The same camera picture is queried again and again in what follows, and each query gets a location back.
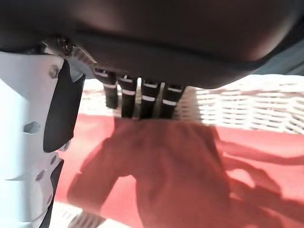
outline white plastic casing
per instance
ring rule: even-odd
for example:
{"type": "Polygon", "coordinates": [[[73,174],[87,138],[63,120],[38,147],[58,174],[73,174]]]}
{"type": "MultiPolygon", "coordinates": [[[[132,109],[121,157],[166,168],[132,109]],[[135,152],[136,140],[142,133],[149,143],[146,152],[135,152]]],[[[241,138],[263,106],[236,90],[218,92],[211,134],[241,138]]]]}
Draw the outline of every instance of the white plastic casing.
{"type": "Polygon", "coordinates": [[[62,65],[52,55],[0,52],[1,228],[38,228],[51,203],[60,159],[43,151],[43,137],[62,65]]]}

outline screw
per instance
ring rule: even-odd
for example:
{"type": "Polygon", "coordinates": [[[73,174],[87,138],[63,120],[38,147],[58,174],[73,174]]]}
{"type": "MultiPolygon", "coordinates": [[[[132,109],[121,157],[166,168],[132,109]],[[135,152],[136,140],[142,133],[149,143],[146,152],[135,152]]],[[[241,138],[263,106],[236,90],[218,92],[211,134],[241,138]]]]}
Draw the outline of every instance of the screw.
{"type": "Polygon", "coordinates": [[[68,38],[65,37],[58,38],[57,42],[61,47],[63,54],[65,54],[66,56],[69,56],[73,52],[74,46],[72,45],[72,43],[68,38]]]}
{"type": "Polygon", "coordinates": [[[49,70],[49,76],[51,78],[58,78],[58,73],[59,73],[59,68],[56,65],[52,65],[50,70],[49,70]]]}

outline red fabric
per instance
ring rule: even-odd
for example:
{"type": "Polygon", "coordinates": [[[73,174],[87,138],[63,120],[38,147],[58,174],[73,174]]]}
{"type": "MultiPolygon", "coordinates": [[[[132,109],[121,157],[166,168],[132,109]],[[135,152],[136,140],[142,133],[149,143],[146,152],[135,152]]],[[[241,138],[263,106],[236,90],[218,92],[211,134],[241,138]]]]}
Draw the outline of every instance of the red fabric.
{"type": "Polygon", "coordinates": [[[81,115],[56,200],[133,228],[304,228],[303,142],[81,115]]]}

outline woven texture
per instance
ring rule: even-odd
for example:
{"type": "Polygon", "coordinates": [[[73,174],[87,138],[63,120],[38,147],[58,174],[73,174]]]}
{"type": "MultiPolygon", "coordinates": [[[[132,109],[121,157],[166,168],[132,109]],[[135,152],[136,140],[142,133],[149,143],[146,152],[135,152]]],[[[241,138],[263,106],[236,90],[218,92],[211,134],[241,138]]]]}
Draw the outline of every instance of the woven texture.
{"type": "MultiPolygon", "coordinates": [[[[139,86],[135,117],[138,116],[140,102],[139,86]]],[[[96,79],[86,80],[79,112],[121,117],[120,106],[116,110],[106,108],[103,86],[96,79]]],[[[173,118],[247,130],[304,134],[304,77],[251,75],[214,90],[188,87],[173,118]]],[[[125,228],[127,226],[55,202],[51,228],[55,227],[125,228]]]]}

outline white wicker basket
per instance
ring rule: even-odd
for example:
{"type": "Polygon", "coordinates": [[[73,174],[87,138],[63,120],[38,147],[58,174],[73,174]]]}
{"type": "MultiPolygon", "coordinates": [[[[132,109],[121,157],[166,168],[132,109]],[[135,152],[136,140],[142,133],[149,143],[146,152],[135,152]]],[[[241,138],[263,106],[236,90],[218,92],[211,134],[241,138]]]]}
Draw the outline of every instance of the white wicker basket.
{"type": "MultiPolygon", "coordinates": [[[[135,115],[140,97],[139,90],[135,115]]],[[[79,112],[120,117],[120,108],[105,107],[103,86],[95,79],[85,83],[79,112]]],[[[188,87],[174,118],[248,130],[304,134],[304,77],[250,75],[214,90],[188,87]]],[[[126,227],[113,221],[102,222],[102,218],[83,213],[81,209],[55,203],[51,227],[126,227]]]]}

